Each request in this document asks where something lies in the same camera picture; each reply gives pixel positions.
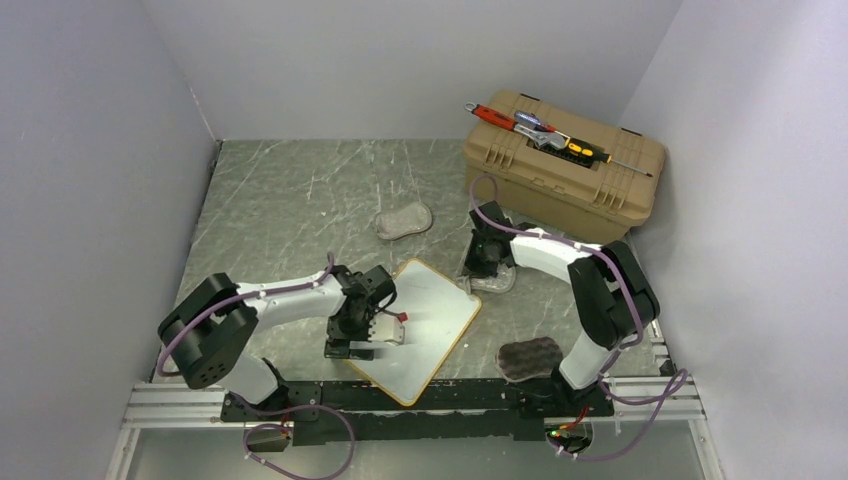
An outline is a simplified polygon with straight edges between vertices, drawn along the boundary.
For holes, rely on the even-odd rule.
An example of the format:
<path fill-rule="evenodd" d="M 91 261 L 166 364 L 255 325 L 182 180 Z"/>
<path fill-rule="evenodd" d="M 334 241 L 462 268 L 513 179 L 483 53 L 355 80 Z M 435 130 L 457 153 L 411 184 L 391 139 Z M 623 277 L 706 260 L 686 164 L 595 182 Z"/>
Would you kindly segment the yellow framed whiteboard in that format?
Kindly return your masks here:
<path fill-rule="evenodd" d="M 417 258 L 397 271 L 394 284 L 397 298 L 386 313 L 407 314 L 404 344 L 359 342 L 354 346 L 372 347 L 375 358 L 347 363 L 400 405 L 412 406 L 479 313 L 482 301 Z"/>

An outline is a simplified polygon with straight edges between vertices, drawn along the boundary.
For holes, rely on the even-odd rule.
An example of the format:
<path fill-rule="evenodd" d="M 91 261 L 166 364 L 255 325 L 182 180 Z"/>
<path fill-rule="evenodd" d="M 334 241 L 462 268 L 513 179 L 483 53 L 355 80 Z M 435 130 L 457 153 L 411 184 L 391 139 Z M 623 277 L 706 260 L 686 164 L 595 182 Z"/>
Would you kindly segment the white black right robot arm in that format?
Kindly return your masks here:
<path fill-rule="evenodd" d="M 581 333 L 552 371 L 551 401 L 574 415 L 591 388 L 622 349 L 641 342 L 660 302 L 630 247 L 622 241 L 587 244 L 539 227 L 516 226 L 495 201 L 473 206 L 472 241 L 464 269 L 472 277 L 497 274 L 500 266 L 536 270 L 568 283 Z"/>

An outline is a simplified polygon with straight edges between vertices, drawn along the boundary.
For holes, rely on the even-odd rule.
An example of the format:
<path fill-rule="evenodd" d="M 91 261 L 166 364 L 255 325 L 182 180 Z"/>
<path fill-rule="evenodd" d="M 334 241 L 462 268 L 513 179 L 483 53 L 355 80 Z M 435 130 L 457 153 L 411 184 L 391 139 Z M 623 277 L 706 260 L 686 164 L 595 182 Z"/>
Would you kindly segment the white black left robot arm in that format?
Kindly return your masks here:
<path fill-rule="evenodd" d="M 158 326 L 162 377 L 181 377 L 191 389 L 221 386 L 245 400 L 264 420 L 287 406 L 288 386 L 267 359 L 246 353 L 254 334 L 287 323 L 322 318 L 323 355 L 371 361 L 375 344 L 401 345 L 408 316 L 391 307 L 398 298 L 388 271 L 354 272 L 329 262 L 310 275 L 271 283 L 235 282 L 225 273 L 203 280 Z M 165 363 L 172 360 L 172 372 Z"/>

